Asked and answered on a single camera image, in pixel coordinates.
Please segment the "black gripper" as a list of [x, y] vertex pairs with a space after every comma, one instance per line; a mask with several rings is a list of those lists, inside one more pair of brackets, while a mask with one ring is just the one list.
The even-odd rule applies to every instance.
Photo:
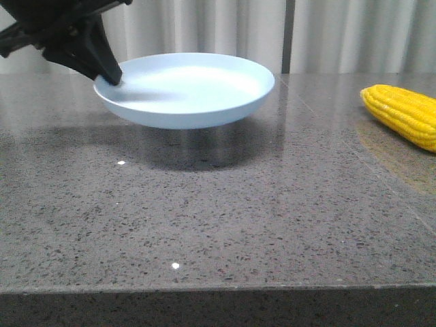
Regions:
[[101, 76], [111, 85], [121, 81], [122, 70], [108, 43], [100, 15], [131, 1], [2, 1], [15, 23], [1, 31], [1, 56], [45, 42], [76, 22], [71, 44], [48, 44], [42, 56], [91, 80]]

